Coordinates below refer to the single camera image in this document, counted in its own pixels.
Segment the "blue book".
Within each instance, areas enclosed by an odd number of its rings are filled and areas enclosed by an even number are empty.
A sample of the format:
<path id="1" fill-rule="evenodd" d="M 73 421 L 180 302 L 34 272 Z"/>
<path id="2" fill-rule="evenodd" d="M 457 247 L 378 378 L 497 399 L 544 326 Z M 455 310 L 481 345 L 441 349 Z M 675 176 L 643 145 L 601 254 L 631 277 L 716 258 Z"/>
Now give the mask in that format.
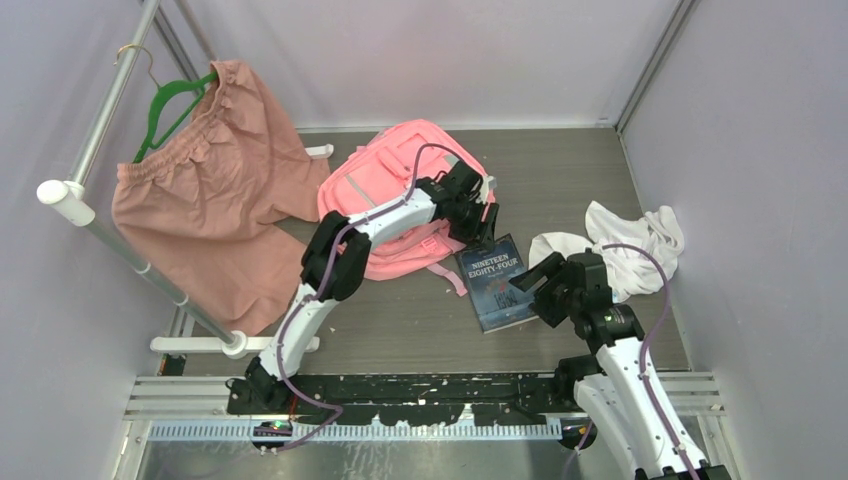
<path id="1" fill-rule="evenodd" d="M 456 254 L 456 259 L 484 334 L 537 318 L 531 308 L 533 296 L 510 283 L 526 272 L 511 234 L 497 238 L 489 251 L 466 248 Z"/>

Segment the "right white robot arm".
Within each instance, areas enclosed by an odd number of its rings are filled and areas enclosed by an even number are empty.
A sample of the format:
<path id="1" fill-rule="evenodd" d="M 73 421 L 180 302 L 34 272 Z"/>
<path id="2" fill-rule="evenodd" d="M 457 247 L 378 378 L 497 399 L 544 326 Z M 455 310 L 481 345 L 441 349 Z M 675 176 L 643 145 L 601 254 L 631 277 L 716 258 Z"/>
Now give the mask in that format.
<path id="1" fill-rule="evenodd" d="M 588 354 L 559 362 L 556 400 L 588 414 L 625 478 L 730 478 L 679 419 L 650 358 L 651 336 L 629 306 L 614 301 L 600 254 L 554 252 L 510 282 L 532 294 L 544 323 L 570 320 L 586 342 Z"/>

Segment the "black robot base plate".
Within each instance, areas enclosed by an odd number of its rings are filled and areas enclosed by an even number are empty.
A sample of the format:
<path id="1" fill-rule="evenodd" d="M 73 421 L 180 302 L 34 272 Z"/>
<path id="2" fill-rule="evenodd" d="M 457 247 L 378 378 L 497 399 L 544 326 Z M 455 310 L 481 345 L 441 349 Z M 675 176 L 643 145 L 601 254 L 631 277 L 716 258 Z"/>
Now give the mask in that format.
<path id="1" fill-rule="evenodd" d="M 475 426 L 540 424 L 547 417 L 580 411 L 558 391 L 558 379 L 546 373 L 455 373 L 395 375 L 297 375 L 288 384 L 267 375 L 248 373 L 226 381 L 230 390 L 226 411 L 233 415 L 292 415 L 317 426 L 331 418 L 336 425 L 364 426 L 377 420 L 386 426 L 402 423 L 448 426 L 463 413 Z"/>

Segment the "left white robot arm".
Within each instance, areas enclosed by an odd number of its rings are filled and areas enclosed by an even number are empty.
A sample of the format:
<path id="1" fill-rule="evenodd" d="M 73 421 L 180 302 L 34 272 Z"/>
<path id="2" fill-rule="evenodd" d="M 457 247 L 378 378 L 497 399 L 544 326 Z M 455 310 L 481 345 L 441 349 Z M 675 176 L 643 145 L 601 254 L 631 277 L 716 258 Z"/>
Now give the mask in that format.
<path id="1" fill-rule="evenodd" d="M 493 181 L 459 160 L 447 173 L 418 178 L 403 194 L 363 213 L 328 213 L 302 257 L 301 282 L 289 310 L 245 371 L 250 400 L 269 413 L 288 406 L 292 388 L 287 380 L 300 369 L 328 314 L 361 286 L 375 248 L 440 220 L 447 221 L 451 239 L 491 248 L 499 209 L 489 197 Z"/>

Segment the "pink student backpack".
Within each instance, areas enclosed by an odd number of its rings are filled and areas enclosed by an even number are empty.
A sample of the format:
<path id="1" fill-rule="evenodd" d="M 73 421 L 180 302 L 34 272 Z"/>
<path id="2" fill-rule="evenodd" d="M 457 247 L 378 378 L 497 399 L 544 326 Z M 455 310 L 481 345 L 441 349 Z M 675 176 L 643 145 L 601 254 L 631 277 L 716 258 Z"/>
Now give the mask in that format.
<path id="1" fill-rule="evenodd" d="M 435 178 L 463 160 L 482 178 L 482 164 L 438 125 L 424 119 L 395 125 L 360 146 L 323 182 L 317 194 L 321 216 L 338 211 L 352 216 L 395 203 L 412 184 L 412 176 Z M 448 236 L 445 220 L 410 229 L 375 248 L 364 277 L 387 281 L 427 269 L 450 281 L 457 295 L 467 294 L 459 276 L 440 262 L 465 245 Z"/>

